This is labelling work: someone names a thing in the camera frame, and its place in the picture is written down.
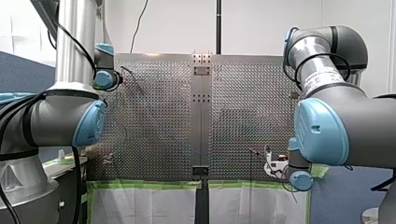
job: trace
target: metal pole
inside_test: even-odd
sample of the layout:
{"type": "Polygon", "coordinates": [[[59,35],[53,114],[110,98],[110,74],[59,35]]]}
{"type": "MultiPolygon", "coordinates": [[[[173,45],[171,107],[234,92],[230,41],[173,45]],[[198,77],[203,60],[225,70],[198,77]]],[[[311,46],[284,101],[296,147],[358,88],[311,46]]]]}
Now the metal pole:
{"type": "MultiPolygon", "coordinates": [[[[93,57],[96,1],[61,0],[59,4],[59,23],[93,57]]],[[[92,88],[92,67],[82,50],[62,29],[57,33],[55,84],[50,90],[96,92],[92,88]]]]}
{"type": "Polygon", "coordinates": [[[216,13],[216,54],[221,54],[221,0],[217,0],[217,13],[216,13]]]}

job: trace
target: white wall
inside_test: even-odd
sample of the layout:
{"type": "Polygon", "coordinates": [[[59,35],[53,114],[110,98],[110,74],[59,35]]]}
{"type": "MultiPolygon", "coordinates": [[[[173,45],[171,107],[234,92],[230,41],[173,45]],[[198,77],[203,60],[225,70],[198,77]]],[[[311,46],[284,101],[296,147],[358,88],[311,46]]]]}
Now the white wall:
{"type": "Polygon", "coordinates": [[[286,32],[319,27],[321,8],[318,0],[223,0],[222,53],[282,55],[286,32]]]}
{"type": "MultiPolygon", "coordinates": [[[[369,50],[361,86],[369,96],[396,91],[396,0],[223,0],[222,53],[281,55],[291,26],[343,24],[369,50]]],[[[145,0],[107,0],[106,27],[116,52],[129,52],[145,0]]],[[[30,0],[0,0],[0,50],[54,65],[47,29],[30,0]]],[[[101,24],[98,40],[103,38],[101,24]]],[[[134,52],[216,51],[215,0],[149,0],[134,52]]]]}
{"type": "Polygon", "coordinates": [[[0,50],[55,65],[47,28],[30,0],[0,0],[0,50]]]}
{"type": "MultiPolygon", "coordinates": [[[[222,53],[281,55],[291,26],[321,25],[318,0],[223,0],[222,53]]],[[[106,2],[116,52],[129,52],[145,0],[106,2]]],[[[216,52],[215,0],[149,0],[134,52],[216,52]]]]}
{"type": "MultiPolygon", "coordinates": [[[[145,0],[106,1],[106,27],[116,52],[129,52],[145,0]]],[[[134,52],[192,53],[215,49],[216,1],[149,0],[134,52]]]]}
{"type": "Polygon", "coordinates": [[[390,63],[394,0],[324,0],[323,23],[345,25],[358,31],[369,52],[369,65],[362,74],[361,87],[369,96],[392,91],[390,63]]]}

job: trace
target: perforated metal panel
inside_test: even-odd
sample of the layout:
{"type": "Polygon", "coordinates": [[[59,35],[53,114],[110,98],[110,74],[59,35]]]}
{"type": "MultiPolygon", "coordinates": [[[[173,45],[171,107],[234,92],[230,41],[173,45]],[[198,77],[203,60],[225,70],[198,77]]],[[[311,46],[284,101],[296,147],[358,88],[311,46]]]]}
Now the perforated metal panel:
{"type": "Polygon", "coordinates": [[[191,179],[191,56],[121,54],[116,67],[124,83],[105,95],[89,178],[191,179]]]}
{"type": "Polygon", "coordinates": [[[89,153],[88,178],[190,180],[193,165],[208,164],[212,179],[268,179],[249,149],[287,154],[297,90],[282,58],[210,61],[210,75],[198,77],[191,55],[118,55],[117,70],[133,74],[124,71],[124,84],[105,95],[105,132],[89,153]]]}
{"type": "Polygon", "coordinates": [[[249,149],[287,155],[297,92],[281,57],[213,56],[210,178],[266,179],[249,149]]]}

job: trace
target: blue cap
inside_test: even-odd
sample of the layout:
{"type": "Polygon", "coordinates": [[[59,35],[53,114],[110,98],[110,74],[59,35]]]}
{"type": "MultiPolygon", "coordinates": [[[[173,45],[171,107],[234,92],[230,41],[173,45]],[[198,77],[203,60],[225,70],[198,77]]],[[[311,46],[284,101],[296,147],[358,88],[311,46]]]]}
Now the blue cap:
{"type": "Polygon", "coordinates": [[[295,139],[289,148],[298,148],[308,161],[342,165],[349,156],[347,130],[336,112],[325,102],[308,98],[294,112],[295,139]]]}
{"type": "Polygon", "coordinates": [[[114,55],[114,48],[112,45],[99,43],[99,44],[96,44],[96,48],[101,50],[104,53],[114,55]]]}
{"type": "Polygon", "coordinates": [[[96,73],[93,84],[99,90],[107,90],[116,84],[116,79],[109,72],[101,70],[96,73]]]}
{"type": "Polygon", "coordinates": [[[289,182],[299,191],[308,191],[314,185],[314,178],[306,171],[297,171],[289,177],[289,182]]]}
{"type": "Polygon", "coordinates": [[[99,140],[105,126],[105,103],[94,101],[80,119],[73,137],[74,147],[90,146],[99,140]]]}
{"type": "Polygon", "coordinates": [[[10,102],[19,100],[25,96],[33,95],[30,92],[3,92],[0,93],[0,105],[8,104],[10,102]]]}

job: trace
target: wire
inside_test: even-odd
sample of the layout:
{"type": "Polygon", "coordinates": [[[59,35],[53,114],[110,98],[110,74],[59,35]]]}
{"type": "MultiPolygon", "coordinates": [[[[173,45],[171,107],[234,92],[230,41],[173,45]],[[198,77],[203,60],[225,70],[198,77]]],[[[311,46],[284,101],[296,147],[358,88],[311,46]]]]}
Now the wire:
{"type": "Polygon", "coordinates": [[[388,180],[382,182],[381,184],[379,184],[379,185],[377,185],[375,187],[372,187],[371,191],[384,191],[384,190],[381,190],[381,189],[383,189],[384,187],[388,186],[389,184],[391,184],[391,183],[393,183],[395,181],[396,181],[396,175],[391,177],[391,178],[389,178],[388,180]]]}
{"type": "Polygon", "coordinates": [[[291,38],[291,35],[293,34],[293,32],[294,32],[294,31],[297,31],[297,30],[299,30],[297,27],[292,27],[292,28],[289,30],[288,36],[287,36],[286,39],[285,39],[285,48],[283,49],[283,63],[282,63],[283,73],[284,73],[285,76],[286,76],[288,79],[290,79],[292,82],[296,82],[296,80],[293,79],[293,78],[289,75],[288,70],[287,70],[287,68],[286,68],[286,63],[287,63],[287,61],[289,60],[290,38],[291,38]]]}
{"type": "Polygon", "coordinates": [[[396,94],[391,93],[391,94],[379,95],[373,99],[395,99],[396,100],[396,94]]]}
{"type": "MultiPolygon", "coordinates": [[[[16,107],[20,106],[20,105],[24,105],[26,103],[26,99],[22,99],[18,102],[16,102],[16,104],[14,104],[16,107]]],[[[1,126],[1,130],[0,130],[0,149],[1,146],[3,144],[3,137],[5,134],[5,129],[7,127],[7,124],[9,123],[9,121],[12,119],[13,116],[9,116],[7,118],[7,120],[5,120],[1,126]]],[[[2,113],[0,115],[2,118],[5,116],[5,113],[2,113]]],[[[3,191],[3,187],[1,186],[1,182],[0,182],[0,198],[3,200],[4,205],[6,206],[8,212],[11,214],[12,219],[14,221],[15,224],[21,224],[20,218],[18,217],[18,214],[16,213],[14,207],[12,206],[11,202],[8,200],[7,195],[4,193],[3,191]]]]}
{"type": "Polygon", "coordinates": [[[49,43],[52,45],[52,47],[53,47],[54,49],[56,49],[56,45],[52,42],[52,38],[50,37],[50,30],[47,31],[47,34],[48,34],[48,36],[49,36],[49,43]]]}
{"type": "MultiPolygon", "coordinates": [[[[22,108],[24,108],[25,105],[30,104],[31,101],[33,101],[35,97],[33,95],[26,96],[16,102],[11,103],[9,106],[5,107],[0,114],[0,120],[3,119],[8,113],[11,114],[4,120],[1,128],[0,128],[0,150],[3,145],[3,140],[4,140],[4,135],[6,133],[6,129],[10,121],[14,118],[14,116],[20,112],[22,108]]],[[[11,202],[8,200],[7,195],[3,191],[3,187],[1,186],[0,182],[0,198],[3,200],[3,203],[5,204],[8,212],[11,214],[12,219],[15,224],[21,224],[21,221],[18,217],[18,214],[16,213],[14,207],[12,206],[11,202]]]]}
{"type": "Polygon", "coordinates": [[[143,7],[142,12],[140,13],[139,20],[137,21],[137,26],[136,30],[134,31],[134,37],[132,38],[132,44],[131,44],[131,50],[129,53],[132,53],[132,50],[134,49],[134,39],[136,38],[137,32],[139,31],[140,28],[140,21],[142,20],[143,14],[146,11],[146,8],[148,7],[149,0],[146,0],[145,6],[143,7]]]}
{"type": "Polygon", "coordinates": [[[75,44],[77,44],[79,46],[79,48],[82,50],[84,57],[88,60],[88,62],[91,65],[91,68],[93,70],[93,79],[95,79],[96,77],[96,66],[95,66],[95,62],[93,61],[93,58],[91,57],[90,53],[88,53],[88,51],[84,48],[84,46],[82,46],[81,43],[79,43],[79,41],[77,39],[75,39],[67,30],[66,28],[64,28],[59,22],[58,22],[58,14],[59,14],[59,4],[56,8],[56,13],[55,13],[55,25],[60,28],[62,31],[64,31],[64,33],[66,35],[68,35],[70,37],[70,39],[72,39],[74,41],[75,44]]]}
{"type": "Polygon", "coordinates": [[[81,192],[82,192],[81,166],[79,164],[78,149],[76,147],[72,147],[72,151],[76,166],[76,205],[75,205],[75,212],[73,215],[73,224],[78,224],[79,210],[81,208],[81,192]]]}
{"type": "Polygon", "coordinates": [[[344,166],[348,171],[353,171],[353,167],[352,166],[349,166],[349,165],[346,165],[346,166],[344,166]]]}
{"type": "Polygon", "coordinates": [[[332,56],[332,57],[338,58],[338,59],[340,59],[341,61],[343,61],[344,64],[346,65],[346,68],[347,68],[346,76],[343,77],[343,79],[344,79],[344,81],[347,81],[347,80],[349,79],[350,74],[351,74],[351,72],[352,72],[352,69],[351,69],[351,67],[350,67],[349,61],[348,61],[346,58],[344,58],[343,56],[341,56],[341,55],[339,55],[339,54],[335,54],[335,53],[318,53],[318,54],[313,54],[313,55],[310,55],[309,57],[306,57],[302,62],[300,62],[300,64],[297,66],[296,70],[294,71],[294,80],[295,80],[295,83],[296,83],[297,87],[298,87],[300,90],[302,89],[302,88],[301,88],[301,85],[299,85],[299,84],[301,84],[301,82],[298,81],[298,79],[297,79],[297,76],[298,76],[298,73],[300,72],[300,69],[301,69],[301,68],[303,67],[303,65],[304,65],[305,63],[307,63],[309,60],[314,59],[314,58],[317,58],[317,57],[320,57],[320,56],[332,56]]]}

